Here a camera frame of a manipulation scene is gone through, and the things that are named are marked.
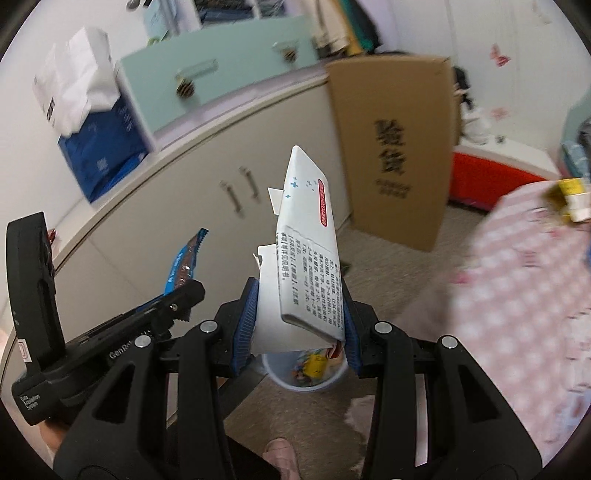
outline pink slipper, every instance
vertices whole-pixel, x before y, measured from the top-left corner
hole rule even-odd
[[[301,480],[296,451],[287,440],[271,440],[262,457],[281,472],[281,480]]]

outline cabinet handle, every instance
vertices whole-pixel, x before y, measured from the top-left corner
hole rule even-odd
[[[298,41],[291,40],[275,42],[272,48],[276,52],[281,53],[281,55],[283,55],[283,60],[285,60],[287,63],[295,63],[297,60],[297,47]]]
[[[236,193],[234,192],[232,185],[223,181],[220,183],[220,187],[222,187],[226,191],[226,193],[230,197],[230,200],[234,203],[234,209],[236,213],[240,213],[242,211],[242,205],[240,205],[240,202],[238,201],[238,197],[236,197]]]
[[[178,70],[176,74],[177,95],[182,99],[191,98],[195,93],[193,80],[208,73],[215,72],[217,68],[217,60],[213,59]]]
[[[258,187],[256,186],[255,177],[252,175],[252,172],[248,170],[246,167],[240,167],[240,173],[246,177],[248,183],[252,188],[252,198],[254,198],[257,202],[259,200],[258,195]]]

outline blue wrapper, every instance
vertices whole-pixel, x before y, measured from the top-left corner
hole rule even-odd
[[[205,236],[209,233],[206,228],[201,228],[191,240],[188,241],[174,259],[173,266],[168,274],[164,294],[172,292],[175,288],[184,285],[187,280],[193,278],[195,265],[197,264],[197,252]]]

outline white paper bag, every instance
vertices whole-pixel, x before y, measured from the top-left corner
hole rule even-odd
[[[83,27],[68,42],[54,44],[33,91],[48,122],[64,137],[78,133],[89,113],[111,110],[119,89],[107,34]]]

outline mint green drawer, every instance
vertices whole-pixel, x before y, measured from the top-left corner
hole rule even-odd
[[[297,52],[292,63],[284,58],[291,48]],[[222,95],[317,62],[307,18],[269,18],[206,27],[151,45],[123,58],[119,74],[155,132]],[[192,81],[191,97],[177,94],[179,77]]]

